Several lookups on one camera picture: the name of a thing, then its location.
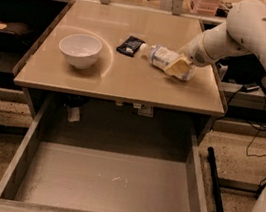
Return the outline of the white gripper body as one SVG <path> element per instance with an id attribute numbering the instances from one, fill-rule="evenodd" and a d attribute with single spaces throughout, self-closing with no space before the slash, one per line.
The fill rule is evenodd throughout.
<path id="1" fill-rule="evenodd" d="M 206 50 L 204 36 L 203 33 L 197 35 L 178 50 L 178 54 L 183 54 L 190 62 L 200 68 L 213 64 L 216 61 Z"/>

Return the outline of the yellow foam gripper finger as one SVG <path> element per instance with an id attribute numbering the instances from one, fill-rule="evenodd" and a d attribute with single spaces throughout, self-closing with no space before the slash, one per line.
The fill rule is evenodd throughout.
<path id="1" fill-rule="evenodd" d="M 191 62 L 187 57 L 180 55 L 163 70 L 169 76 L 175 76 L 178 79 L 187 80 L 189 71 L 191 71 Z"/>

